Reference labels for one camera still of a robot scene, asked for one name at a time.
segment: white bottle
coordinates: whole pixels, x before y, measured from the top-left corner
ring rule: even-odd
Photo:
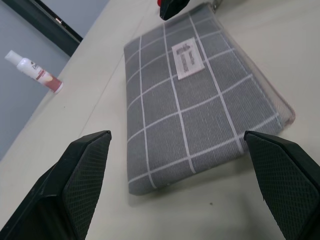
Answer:
[[[48,87],[55,94],[60,92],[64,86],[62,81],[48,73],[38,64],[35,64],[28,58],[23,58],[12,50],[5,56],[5,59],[14,64],[20,72]]]

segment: white table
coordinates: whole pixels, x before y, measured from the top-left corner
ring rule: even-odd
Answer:
[[[201,0],[191,0],[190,10]],[[281,137],[320,163],[320,3],[224,0],[217,16],[296,111]],[[173,184],[128,194],[123,47],[161,24],[156,0],[111,0],[48,94],[0,161],[0,227],[68,144],[101,130],[112,141],[87,240],[283,240],[263,202],[248,157]]]

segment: gray fabric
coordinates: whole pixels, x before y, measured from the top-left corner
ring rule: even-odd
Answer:
[[[127,175],[134,195],[236,159],[247,150],[245,130],[277,134],[287,120],[209,5],[164,26],[165,31],[160,26],[124,49]],[[205,69],[178,80],[172,46],[192,37]]]

